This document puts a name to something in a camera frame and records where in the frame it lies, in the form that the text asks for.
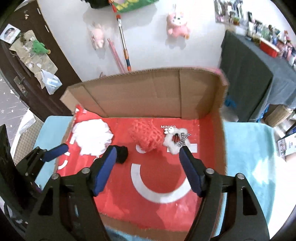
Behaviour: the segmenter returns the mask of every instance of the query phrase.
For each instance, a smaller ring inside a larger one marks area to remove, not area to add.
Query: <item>small plush toy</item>
[[[91,29],[91,39],[93,41],[93,45],[95,49],[102,48],[105,42],[105,34],[104,29],[101,27],[101,25],[97,24],[95,25],[93,23],[94,28]]]
[[[169,127],[165,129],[165,141],[163,145],[168,148],[173,155],[178,154],[182,146],[190,146],[188,137],[191,134],[188,133],[185,128]]]
[[[44,47],[43,43],[40,43],[38,40],[33,41],[33,51],[35,53],[50,54],[50,50]]]
[[[182,12],[170,13],[167,17],[168,34],[177,38],[182,36],[185,39],[189,39],[189,28],[187,27],[187,20]]]
[[[287,30],[284,31],[284,36],[286,37],[287,41],[291,41]]]

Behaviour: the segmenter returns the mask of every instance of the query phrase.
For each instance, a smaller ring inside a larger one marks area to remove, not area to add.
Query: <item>orange mesh net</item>
[[[132,139],[146,152],[156,149],[163,143],[164,134],[155,127],[152,121],[136,119],[128,131]]]

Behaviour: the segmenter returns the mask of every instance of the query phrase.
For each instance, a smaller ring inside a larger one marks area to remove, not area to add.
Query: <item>light blue blanket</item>
[[[61,143],[62,137],[72,117],[50,116],[45,121],[35,146],[51,149]],[[276,147],[273,129],[259,123],[224,123],[226,140],[227,175],[234,176],[241,172],[253,188],[267,223],[271,217],[275,195],[275,155]],[[46,163],[39,173],[36,183],[45,186],[54,170],[55,160]],[[219,234],[224,210],[223,208],[216,235]],[[107,229],[112,240],[140,241],[139,237]]]

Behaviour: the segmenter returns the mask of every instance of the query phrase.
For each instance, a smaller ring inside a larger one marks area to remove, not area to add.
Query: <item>white wall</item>
[[[95,51],[87,24],[100,23],[114,43],[124,66],[125,60],[112,9],[92,9],[80,0],[38,0],[40,9],[57,43],[82,81],[119,73],[109,44]],[[178,0],[159,2],[121,15],[132,70],[166,66],[218,67],[225,27],[215,23],[213,0],[186,0],[184,12],[190,19],[189,40],[167,40],[166,16]],[[245,11],[280,30],[289,25],[270,0],[245,0]]]

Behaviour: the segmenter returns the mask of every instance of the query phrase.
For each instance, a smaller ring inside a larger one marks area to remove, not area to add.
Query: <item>dark wooden door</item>
[[[30,110],[42,121],[50,115],[71,115],[69,109],[60,101],[60,97],[70,85],[80,82],[80,78],[75,73],[63,52],[52,36],[49,27],[43,19],[37,1],[33,1],[9,16],[0,29],[0,32],[10,23],[19,28],[21,32],[33,30],[36,38],[51,50],[50,59],[57,66],[56,76],[61,80],[62,86],[53,94],[49,95],[46,88],[41,89],[40,84],[34,74],[20,61],[15,52],[9,50],[10,44],[0,40],[0,69],[6,80],[17,91]],[[25,96],[14,82],[14,78],[22,80],[22,84],[27,91]]]

